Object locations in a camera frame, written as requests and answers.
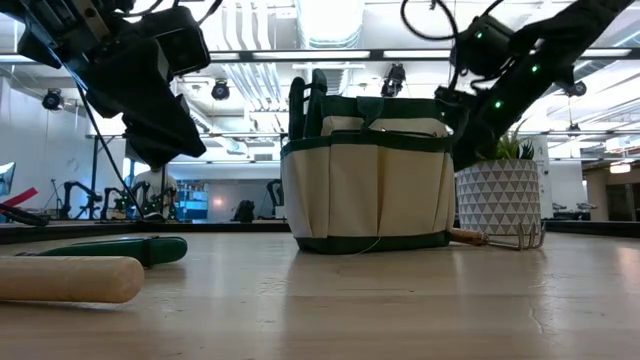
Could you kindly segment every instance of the white geometric planter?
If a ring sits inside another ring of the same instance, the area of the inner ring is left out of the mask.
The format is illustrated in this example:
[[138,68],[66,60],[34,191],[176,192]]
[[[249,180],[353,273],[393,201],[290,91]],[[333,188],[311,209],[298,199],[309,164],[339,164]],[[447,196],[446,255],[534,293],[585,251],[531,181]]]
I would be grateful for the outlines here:
[[460,227],[486,235],[539,234],[540,193],[533,160],[478,163],[456,176]]

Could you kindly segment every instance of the garden tool bag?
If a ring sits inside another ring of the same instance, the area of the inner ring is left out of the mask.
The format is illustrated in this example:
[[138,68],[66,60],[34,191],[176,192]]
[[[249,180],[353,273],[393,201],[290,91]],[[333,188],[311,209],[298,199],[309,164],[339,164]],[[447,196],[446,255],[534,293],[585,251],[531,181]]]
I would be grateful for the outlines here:
[[[293,114],[302,104],[290,99]],[[308,137],[283,147],[281,167],[285,212],[301,250],[353,254],[448,245],[455,208],[450,151],[458,131],[447,132],[447,105],[312,92],[309,109]]]

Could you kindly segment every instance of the wooden table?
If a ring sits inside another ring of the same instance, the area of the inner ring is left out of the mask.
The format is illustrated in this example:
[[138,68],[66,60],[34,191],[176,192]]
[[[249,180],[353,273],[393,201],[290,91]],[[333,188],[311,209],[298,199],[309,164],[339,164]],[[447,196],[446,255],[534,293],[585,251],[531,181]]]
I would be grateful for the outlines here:
[[634,240],[322,256],[299,253],[290,234],[184,237],[187,256],[148,270],[128,304],[0,303],[0,359],[640,356]]

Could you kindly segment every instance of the metal tines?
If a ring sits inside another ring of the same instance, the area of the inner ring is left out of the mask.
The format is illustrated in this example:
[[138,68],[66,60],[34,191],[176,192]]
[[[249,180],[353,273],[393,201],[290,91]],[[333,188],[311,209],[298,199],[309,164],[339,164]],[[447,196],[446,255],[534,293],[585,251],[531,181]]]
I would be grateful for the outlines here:
[[487,245],[517,250],[517,251],[539,249],[544,244],[544,236],[547,233],[545,224],[543,223],[542,226],[540,226],[540,232],[538,232],[537,230],[538,230],[538,226],[536,224],[533,224],[531,225],[529,234],[525,234],[524,225],[520,223],[518,225],[518,243],[514,244],[507,241],[492,240],[491,238],[496,235],[490,235],[487,239]]

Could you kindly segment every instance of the monitor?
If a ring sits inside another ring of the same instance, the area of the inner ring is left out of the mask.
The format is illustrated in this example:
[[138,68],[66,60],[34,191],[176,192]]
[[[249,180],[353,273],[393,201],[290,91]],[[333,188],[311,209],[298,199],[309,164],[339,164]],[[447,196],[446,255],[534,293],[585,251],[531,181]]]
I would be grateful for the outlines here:
[[15,169],[16,163],[0,165],[0,196],[11,193],[11,183],[13,182]]

